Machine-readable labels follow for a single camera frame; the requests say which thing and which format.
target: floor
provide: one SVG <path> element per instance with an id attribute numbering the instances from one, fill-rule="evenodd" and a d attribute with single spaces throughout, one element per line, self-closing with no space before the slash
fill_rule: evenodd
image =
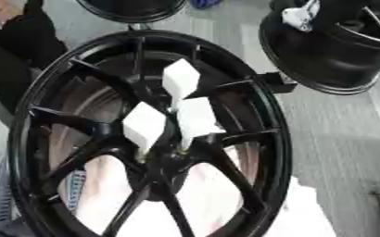
<path id="1" fill-rule="evenodd" d="M 72 48 L 125 25 L 99 19 L 74 0 L 46 1 L 59 37 Z M 274 70 L 258 40 L 266 0 L 225 0 L 197 11 L 188 6 L 154 29 L 193 34 L 240 56 L 258 73 Z M 380 75 L 369 92 L 321 94 L 299 86 L 278 96 L 291 128 L 294 174 L 317 189 L 318 199 L 340 237 L 380 237 L 380 212 L 372 190 L 380 190 Z"/>

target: person's arm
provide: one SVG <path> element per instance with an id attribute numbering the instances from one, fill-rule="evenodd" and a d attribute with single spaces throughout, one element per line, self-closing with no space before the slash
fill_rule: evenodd
<path id="1" fill-rule="evenodd" d="M 29 0 L 23 15 L 7 21 L 1 30 L 6 48 L 39 69 L 45 69 L 67 51 L 42 5 L 43 0 Z"/>

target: black rim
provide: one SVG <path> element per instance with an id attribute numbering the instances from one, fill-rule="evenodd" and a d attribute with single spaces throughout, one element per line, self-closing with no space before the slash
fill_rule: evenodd
<path id="1" fill-rule="evenodd" d="M 89 0 L 77 0 L 85 9 L 91 13 L 97 15 L 100 18 L 109 19 L 113 21 L 118 21 L 122 23 L 149 23 L 158 20 L 168 18 L 176 14 L 183 6 L 184 0 L 174 0 L 171 1 L 170 5 L 163 8 L 153 9 L 151 11 L 143 9 L 139 12 L 136 9 L 140 6 L 130 5 L 131 9 L 126 7 L 120 10 L 120 12 L 114 12 L 110 10 L 105 10 L 102 7 L 92 4 Z"/>
<path id="2" fill-rule="evenodd" d="M 316 90 L 322 93 L 337 94 L 337 95 L 360 94 L 360 93 L 366 92 L 367 90 L 371 89 L 374 85 L 376 85 L 377 77 L 373 77 L 371 81 L 368 81 L 367 83 L 363 85 L 359 84 L 356 86 L 350 86 L 348 88 L 335 87 L 335 86 L 319 83 L 318 81 L 311 81 L 307 79 L 306 77 L 302 76 L 300 73 L 294 71 L 293 69 L 288 67 L 283 62 L 283 60 L 281 60 L 279 56 L 275 54 L 275 52 L 270 47 L 269 40 L 267 37 L 269 33 L 267 32 L 265 25 L 268 24 L 270 21 L 273 21 L 272 18 L 273 16 L 270 15 L 266 17 L 260 24 L 260 44 L 262 45 L 264 52 L 269 57 L 269 59 L 273 62 L 273 64 L 277 68 L 279 68 L 281 71 L 286 72 L 287 75 L 290 75 L 290 77 L 292 77 L 292 80 L 298 81 L 302 85 L 307 86 L 313 90 Z"/>
<path id="3" fill-rule="evenodd" d="M 154 158 L 159 162 L 137 163 L 133 157 L 136 147 L 121 132 L 120 121 L 139 101 L 146 101 L 170 118 L 157 86 L 147 81 L 145 59 L 156 51 L 168 61 L 174 53 L 185 57 L 203 72 L 202 65 L 209 64 L 231 80 L 225 84 L 200 87 L 192 97 L 208 96 L 218 120 L 228 131 L 195 141 L 185 155 L 178 154 L 177 137 L 166 131 L 166 140 L 159 141 Z M 105 58 L 133 54 L 134 80 L 126 80 L 102 70 L 98 64 Z M 106 83 L 128 102 L 117 119 L 110 123 L 96 122 L 88 118 L 56 111 L 50 104 L 57 89 L 68 84 L 74 76 L 94 76 Z M 139 182 L 133 185 L 133 194 L 112 220 L 103 236 L 115 236 L 126 218 L 143 200 L 154 194 L 170 210 L 182 236 L 194 236 L 180 204 L 175 198 L 173 178 L 186 172 L 195 164 L 209 163 L 221 171 L 241 192 L 244 205 L 236 215 L 210 236 L 262 235 L 268 230 L 285 199 L 292 168 L 291 143 L 283 113 L 270 91 L 261 81 L 255 80 L 255 72 L 239 58 L 220 47 L 196 37 L 167 31 L 129 31 L 109 35 L 92 41 L 65 54 L 50 66 L 32 85 L 20 102 L 9 138 L 9 165 L 12 190 L 19 209 L 38 236 L 96 236 L 86 229 L 62 203 L 57 186 L 71 171 L 102 154 L 117 157 Z M 226 105 L 221 96 L 239 94 L 250 108 L 254 127 L 235 126 L 233 117 L 237 109 Z M 61 124 L 80 131 L 91 139 L 77 149 L 57 169 L 41 168 L 47 163 L 48 141 L 51 124 Z M 260 144 L 261 173 L 253 186 L 230 162 L 222 147 L 256 142 Z M 168 175 L 160 175 L 160 170 Z"/>

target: white foam block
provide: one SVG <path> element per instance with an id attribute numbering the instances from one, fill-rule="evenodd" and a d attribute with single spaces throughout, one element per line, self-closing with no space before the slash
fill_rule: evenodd
<path id="1" fill-rule="evenodd" d="M 178 104 L 197 89 L 200 73 L 185 59 L 164 69 L 162 86 L 171 95 L 171 108 L 177 110 Z"/>
<path id="2" fill-rule="evenodd" d="M 145 155 L 164 132 L 166 117 L 152 106 L 141 102 L 122 122 L 124 135 Z"/>
<path id="3" fill-rule="evenodd" d="M 188 149 L 196 137 L 225 132 L 219 128 L 207 97 L 186 99 L 179 103 L 177 119 L 182 132 L 182 148 Z"/>

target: black spoke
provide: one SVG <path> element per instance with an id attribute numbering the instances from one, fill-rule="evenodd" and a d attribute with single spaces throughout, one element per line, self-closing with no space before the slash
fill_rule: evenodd
<path id="1" fill-rule="evenodd" d="M 252 89 L 252 83 L 252 80 L 244 80 L 222 84 L 214 88 L 199 89 L 188 95 L 187 98 L 210 97 L 229 92 L 245 94 L 247 90 Z"/>
<path id="2" fill-rule="evenodd" d="M 198 69 L 198 54 L 200 53 L 200 50 L 201 50 L 201 46 L 200 44 L 196 44 L 194 47 L 193 47 L 193 52 L 192 52 L 192 65 L 193 67 L 195 67 L 195 69 Z"/>
<path id="3" fill-rule="evenodd" d="M 182 206 L 180 205 L 177 196 L 173 193 L 171 187 L 167 183 L 160 184 L 160 190 L 158 190 L 158 192 L 165 206 L 169 209 L 172 217 L 177 223 L 182 236 L 195 237 L 195 234 L 193 233 L 193 230 L 185 217 Z"/>
<path id="4" fill-rule="evenodd" d="M 99 129 L 107 126 L 108 124 L 93 121 L 88 118 L 80 116 L 73 116 L 64 112 L 56 111 L 54 109 L 33 106 L 31 110 L 33 116 L 38 119 L 38 122 L 45 124 L 61 124 L 73 128 L 77 131 L 83 132 L 92 136 Z"/>
<path id="5" fill-rule="evenodd" d="M 279 128 L 268 129 L 264 131 L 237 131 L 216 134 L 217 141 L 222 143 L 223 147 L 233 144 L 241 144 L 248 142 L 264 143 L 269 141 L 270 135 L 279 132 Z"/>
<path id="6" fill-rule="evenodd" d="M 134 173 L 143 173 L 145 167 L 135 159 L 136 145 L 125 137 L 112 138 L 107 148 L 98 153 L 99 156 L 115 156 L 126 169 Z"/>
<path id="7" fill-rule="evenodd" d="M 135 53 L 135 60 L 133 63 L 133 74 L 138 75 L 139 81 L 143 81 L 145 79 L 144 74 L 144 44 L 146 42 L 146 38 L 141 37 L 137 42 L 137 50 Z"/>
<path id="8" fill-rule="evenodd" d="M 97 80 L 110 86 L 120 96 L 126 97 L 129 103 L 138 104 L 138 98 L 134 93 L 134 89 L 125 79 L 107 73 L 95 65 L 73 58 L 70 61 L 74 67 L 79 69 L 79 72 L 84 76 L 94 76 Z"/>
<path id="9" fill-rule="evenodd" d="M 208 154 L 206 162 L 216 167 L 223 173 L 236 187 L 244 197 L 244 206 L 248 209 L 263 210 L 264 202 L 260 195 L 249 184 L 245 175 L 234 164 L 231 158 L 217 145 L 211 145 L 200 141 L 194 141 L 195 149 L 204 151 Z"/>
<path id="10" fill-rule="evenodd" d="M 104 233 L 103 237 L 115 237 L 120 230 L 120 227 L 125 223 L 127 218 L 134 210 L 141 205 L 149 196 L 149 183 L 146 179 L 142 181 L 139 187 L 130 194 L 125 203 L 120 208 L 120 211 L 111 220 Z"/>
<path id="11" fill-rule="evenodd" d="M 74 151 L 57 168 L 50 171 L 40 181 L 40 192 L 49 196 L 56 192 L 61 181 L 63 181 L 72 171 L 82 168 L 88 161 L 94 159 L 102 147 L 105 147 L 105 140 L 91 140 Z"/>

